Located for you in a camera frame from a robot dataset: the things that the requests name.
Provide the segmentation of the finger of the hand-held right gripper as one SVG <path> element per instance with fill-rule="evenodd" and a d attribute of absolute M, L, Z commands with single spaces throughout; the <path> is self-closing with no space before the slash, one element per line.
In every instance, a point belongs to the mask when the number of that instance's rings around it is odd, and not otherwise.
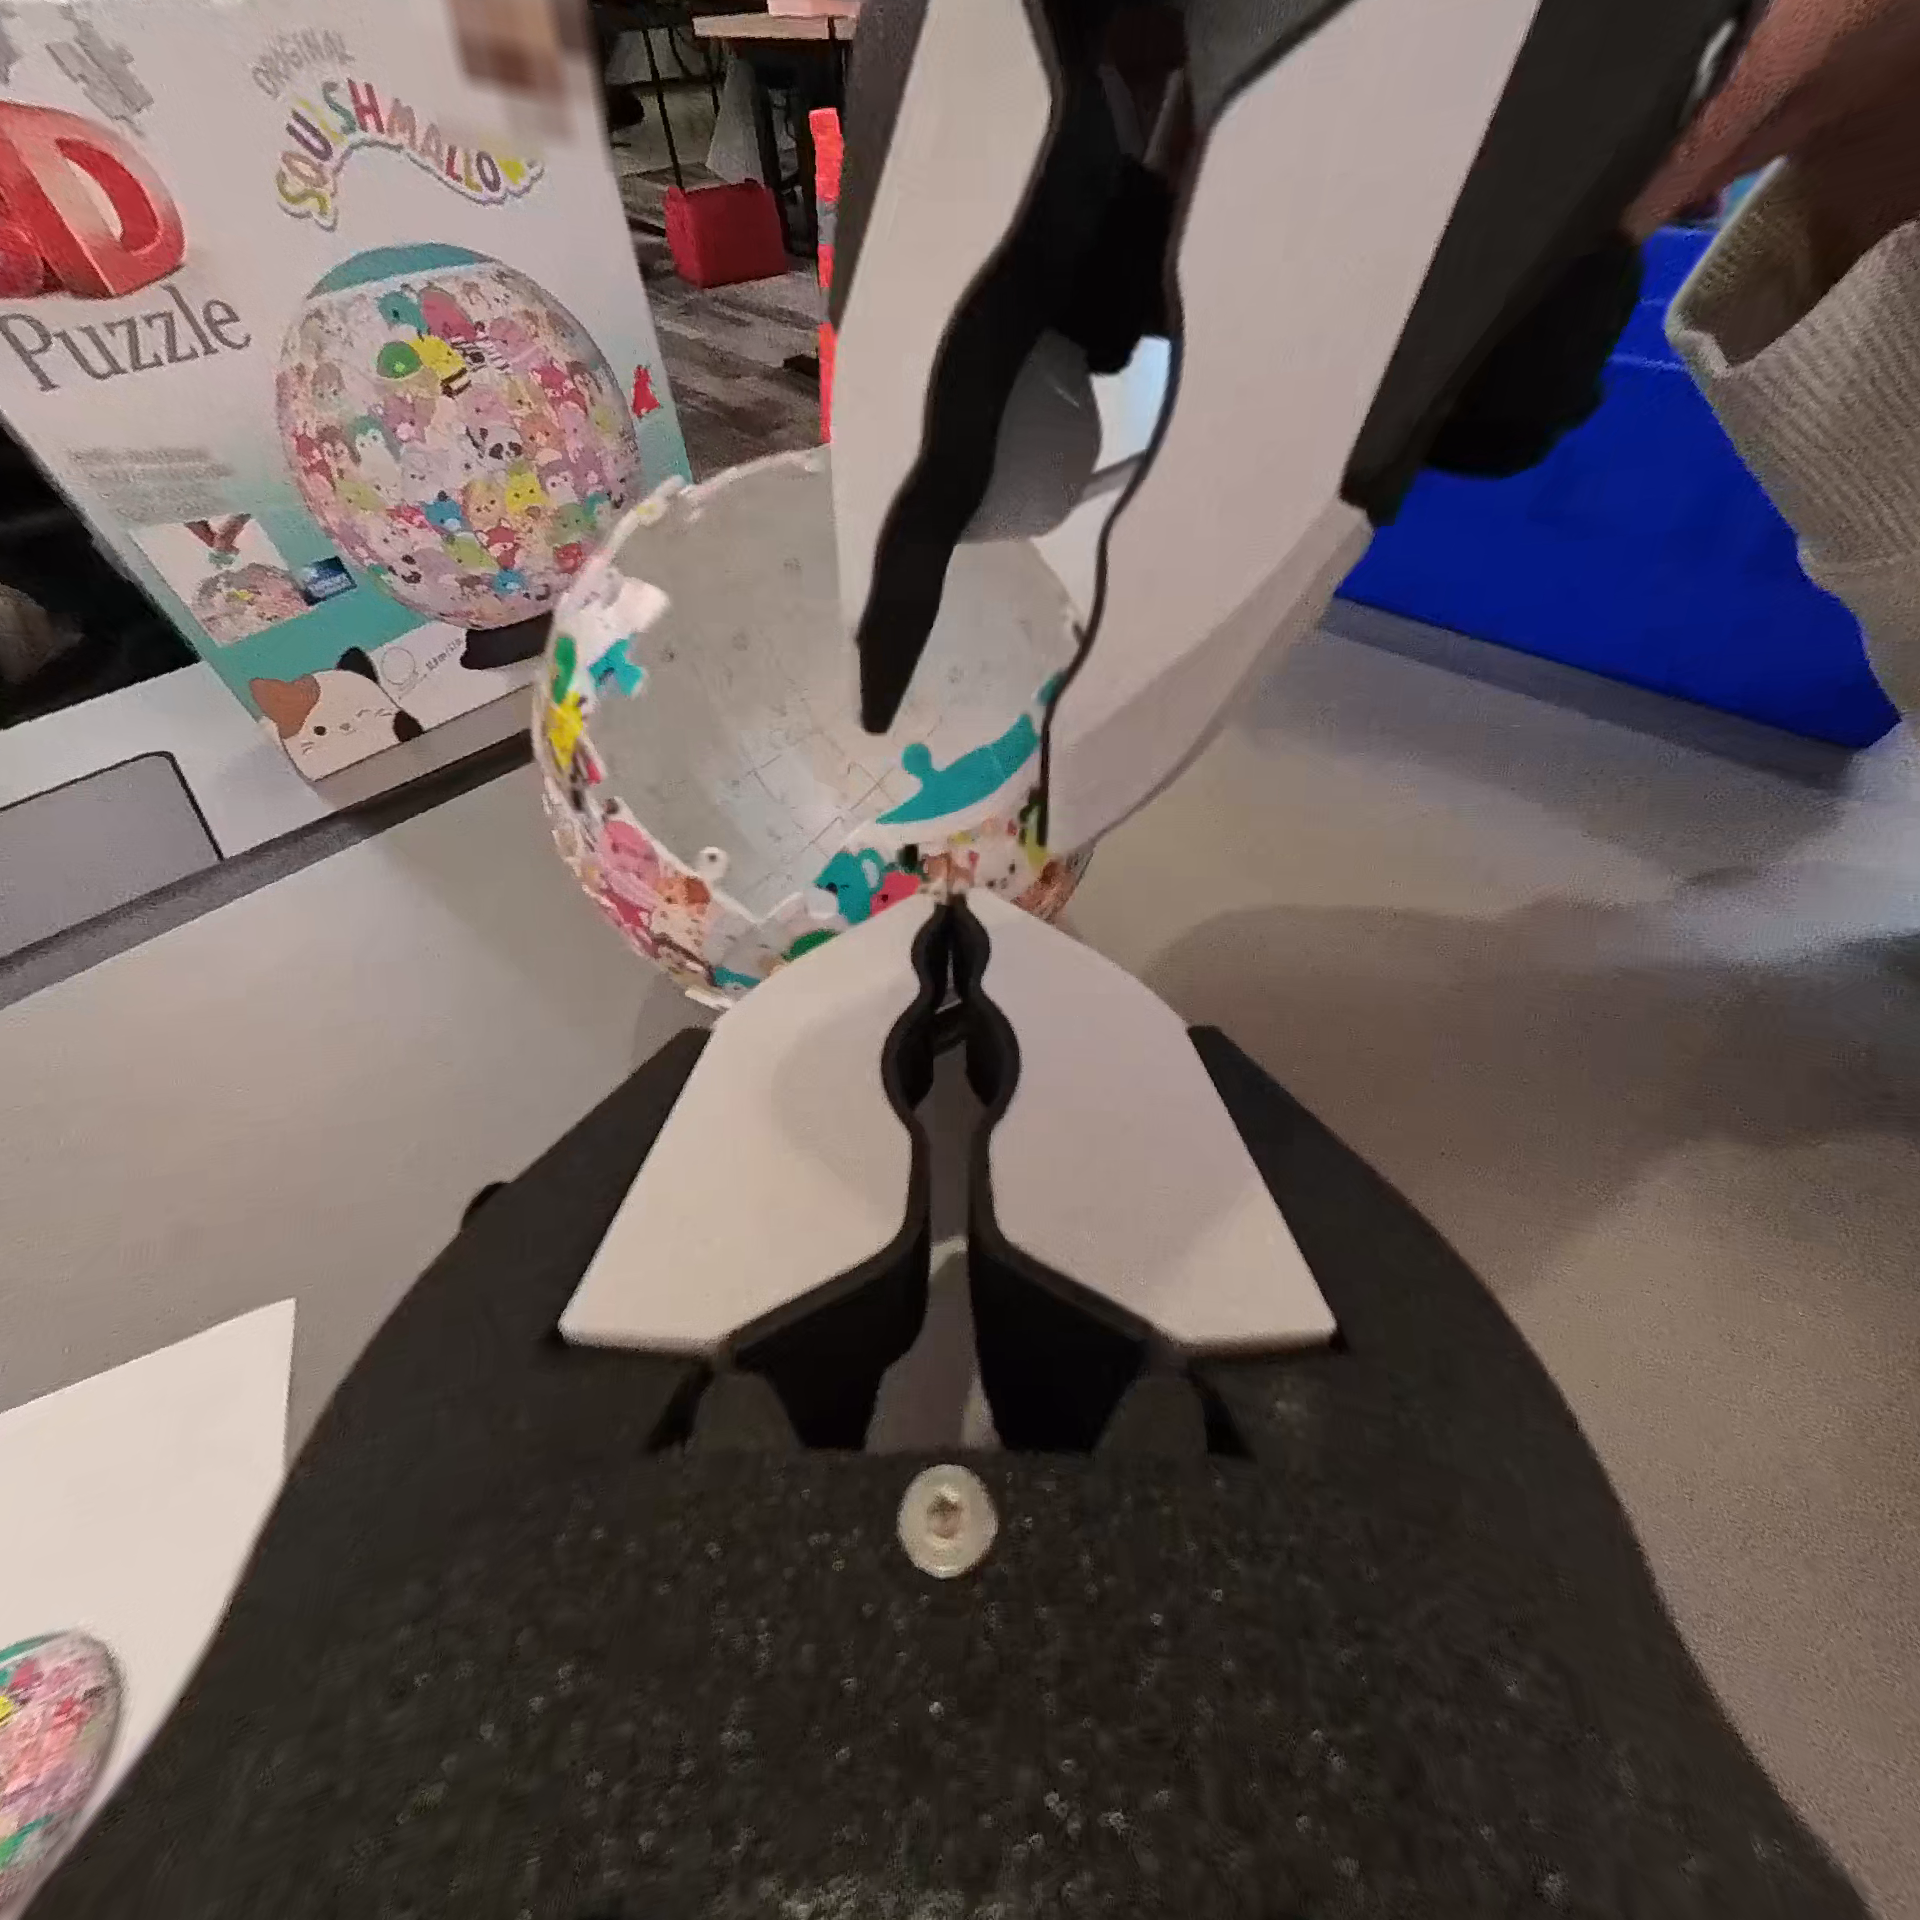
<path fill-rule="evenodd" d="M 1339 3 L 1201 109 L 1161 417 L 1045 728 L 1056 848 L 1160 794 L 1363 550 L 1342 477 L 1535 12 Z"/>
<path fill-rule="evenodd" d="M 836 579 L 859 726 L 900 715 L 963 543 L 1103 486 L 1094 379 L 1170 332 L 1181 3 L 864 3 L 827 314 Z"/>

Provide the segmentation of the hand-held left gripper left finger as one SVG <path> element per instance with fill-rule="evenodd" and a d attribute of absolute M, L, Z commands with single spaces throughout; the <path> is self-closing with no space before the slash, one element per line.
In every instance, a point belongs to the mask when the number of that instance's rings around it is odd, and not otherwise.
<path fill-rule="evenodd" d="M 941 906 L 887 908 L 713 1022 L 558 1318 L 569 1346 L 756 1380 L 803 1448 L 866 1445 L 930 1299 L 948 935 Z"/>

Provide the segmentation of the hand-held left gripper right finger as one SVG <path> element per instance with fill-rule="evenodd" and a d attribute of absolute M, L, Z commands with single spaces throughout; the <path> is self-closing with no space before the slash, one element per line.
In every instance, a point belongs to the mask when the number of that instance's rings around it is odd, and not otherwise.
<path fill-rule="evenodd" d="M 999 1445 L 1087 1453 L 1130 1391 L 1321 1353 L 1337 1322 L 1191 1027 L 998 896 L 948 918 L 980 1117 L 967 1285 Z"/>

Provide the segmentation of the colourful puzzle ball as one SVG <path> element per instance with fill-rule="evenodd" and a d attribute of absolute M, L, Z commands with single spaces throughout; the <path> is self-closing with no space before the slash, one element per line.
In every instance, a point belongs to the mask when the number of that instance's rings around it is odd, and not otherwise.
<path fill-rule="evenodd" d="M 829 451 L 632 506 L 563 591 L 531 745 L 562 862 L 621 941 L 721 1009 L 883 910 L 986 889 L 1054 922 L 1092 863 L 1042 834 L 1075 637 L 1029 539 L 962 543 L 916 677 L 857 721 Z"/>

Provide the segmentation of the printed puzzle box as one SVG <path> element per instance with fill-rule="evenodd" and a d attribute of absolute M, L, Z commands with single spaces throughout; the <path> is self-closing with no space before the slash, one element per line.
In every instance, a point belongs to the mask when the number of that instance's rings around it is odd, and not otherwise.
<path fill-rule="evenodd" d="M 4 3 L 4 427 L 309 783 L 691 468 L 587 3 Z"/>

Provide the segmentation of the person's right hand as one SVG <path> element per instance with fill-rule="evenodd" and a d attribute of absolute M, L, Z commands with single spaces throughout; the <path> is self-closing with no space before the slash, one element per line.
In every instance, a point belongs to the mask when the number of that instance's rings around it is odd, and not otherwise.
<path fill-rule="evenodd" d="M 1918 208 L 1918 5 L 1767 3 L 1723 84 L 1622 215 L 1642 239 L 1785 162 L 1814 273 L 1836 282 Z"/>

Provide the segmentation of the orange traffic cone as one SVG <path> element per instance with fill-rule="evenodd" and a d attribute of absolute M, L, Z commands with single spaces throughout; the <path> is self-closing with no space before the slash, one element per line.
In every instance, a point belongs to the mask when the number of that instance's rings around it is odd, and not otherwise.
<path fill-rule="evenodd" d="M 812 183 L 814 183 L 814 252 L 815 277 L 819 292 L 817 325 L 817 393 L 819 393 L 819 432 L 822 440 L 831 440 L 831 401 L 837 332 L 829 314 L 836 264 L 836 218 L 844 168 L 844 132 L 836 108 L 809 108 L 808 132 L 812 137 Z"/>

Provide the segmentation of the red storage crate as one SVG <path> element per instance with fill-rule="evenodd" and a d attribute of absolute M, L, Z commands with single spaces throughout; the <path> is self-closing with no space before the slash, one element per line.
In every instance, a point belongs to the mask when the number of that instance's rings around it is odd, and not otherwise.
<path fill-rule="evenodd" d="M 674 273 L 712 289 L 788 271 L 788 244 L 775 194 L 759 179 L 667 185 L 664 237 Z"/>

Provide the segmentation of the blue plastic bin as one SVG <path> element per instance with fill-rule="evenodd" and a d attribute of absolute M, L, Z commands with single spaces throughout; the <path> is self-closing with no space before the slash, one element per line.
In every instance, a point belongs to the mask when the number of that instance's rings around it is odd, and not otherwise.
<path fill-rule="evenodd" d="M 1743 721 L 1867 750 L 1900 713 L 1859 624 L 1667 345 L 1714 237 L 1667 225 L 1593 415 L 1499 482 L 1423 471 L 1339 597 Z"/>

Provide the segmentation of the white instruction leaflet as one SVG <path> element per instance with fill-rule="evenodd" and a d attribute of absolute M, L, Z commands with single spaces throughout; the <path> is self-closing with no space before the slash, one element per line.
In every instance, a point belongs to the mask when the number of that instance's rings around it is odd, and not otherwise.
<path fill-rule="evenodd" d="M 296 1303 L 4 1412 L 4 1915 L 180 1701 L 283 1479 Z"/>

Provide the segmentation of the grey flat panel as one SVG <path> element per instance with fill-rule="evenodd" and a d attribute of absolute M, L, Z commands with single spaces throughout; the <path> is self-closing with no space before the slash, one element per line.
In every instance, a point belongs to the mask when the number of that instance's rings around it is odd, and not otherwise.
<path fill-rule="evenodd" d="M 170 752 L 142 752 L 6 802 L 1 958 L 55 941 L 223 858 Z"/>

